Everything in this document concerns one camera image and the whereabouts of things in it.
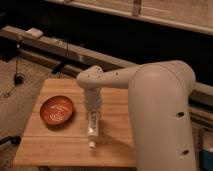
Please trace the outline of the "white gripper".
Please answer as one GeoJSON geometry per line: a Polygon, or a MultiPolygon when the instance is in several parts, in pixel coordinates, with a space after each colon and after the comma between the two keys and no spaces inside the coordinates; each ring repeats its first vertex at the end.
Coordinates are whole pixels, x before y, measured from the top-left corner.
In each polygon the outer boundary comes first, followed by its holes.
{"type": "MultiPolygon", "coordinates": [[[[101,89],[94,88],[94,89],[85,89],[84,90],[84,104],[86,107],[87,112],[87,122],[91,121],[91,113],[92,111],[98,111],[102,106],[102,96],[101,96],[101,89]]],[[[97,112],[97,120],[98,123],[101,121],[101,111],[97,112]]]]}

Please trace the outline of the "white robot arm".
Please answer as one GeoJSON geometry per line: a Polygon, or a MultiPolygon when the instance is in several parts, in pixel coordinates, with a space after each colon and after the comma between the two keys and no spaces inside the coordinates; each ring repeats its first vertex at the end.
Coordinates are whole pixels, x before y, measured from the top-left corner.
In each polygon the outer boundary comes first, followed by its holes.
{"type": "Polygon", "coordinates": [[[164,61],[104,72],[93,66],[77,76],[85,106],[101,106],[103,87],[128,90],[138,171],[197,171],[188,96],[196,82],[182,61],[164,61]]]}

